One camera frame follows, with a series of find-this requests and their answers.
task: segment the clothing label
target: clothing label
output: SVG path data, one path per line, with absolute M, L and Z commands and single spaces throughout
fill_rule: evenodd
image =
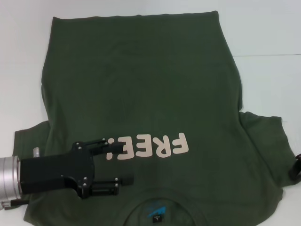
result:
M 163 218 L 163 215 L 162 215 L 162 214 L 155 215 L 155 216 L 152 217 L 152 222 L 153 222 L 153 223 L 162 222 L 162 218 Z

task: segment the fabric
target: fabric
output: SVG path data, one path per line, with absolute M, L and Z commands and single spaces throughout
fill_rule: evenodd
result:
M 118 196 L 31 195 L 36 226 L 254 226 L 291 185 L 278 117 L 239 112 L 242 90 L 217 12 L 53 19 L 42 75 L 48 122 L 16 132 L 14 155 L 123 141 L 95 179 L 133 174 Z

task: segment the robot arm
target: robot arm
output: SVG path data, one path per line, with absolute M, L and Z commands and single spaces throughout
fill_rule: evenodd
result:
M 123 143 L 108 144 L 105 139 L 75 142 L 66 154 L 19 160 L 17 156 L 0 158 L 0 210 L 28 204 L 22 194 L 72 188 L 85 199 L 94 195 L 118 195 L 120 185 L 132 185 L 133 177 L 94 181 L 93 156 L 122 153 Z

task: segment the white surface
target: white surface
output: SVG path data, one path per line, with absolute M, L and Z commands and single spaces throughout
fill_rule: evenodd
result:
M 234 56 L 301 54 L 298 0 L 0 0 L 0 157 L 10 156 L 14 131 L 47 115 L 40 94 L 52 17 L 132 16 L 218 10 Z M 244 110 L 283 117 L 294 152 L 301 151 L 301 56 L 235 57 Z M 25 226 L 26 207 L 1 211 L 1 225 Z M 285 189 L 261 226 L 299 226 L 301 184 Z

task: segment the metal cylinder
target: metal cylinder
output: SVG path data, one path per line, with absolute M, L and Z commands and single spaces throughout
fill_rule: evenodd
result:
M 21 193 L 18 157 L 0 158 L 0 202 L 20 199 Z

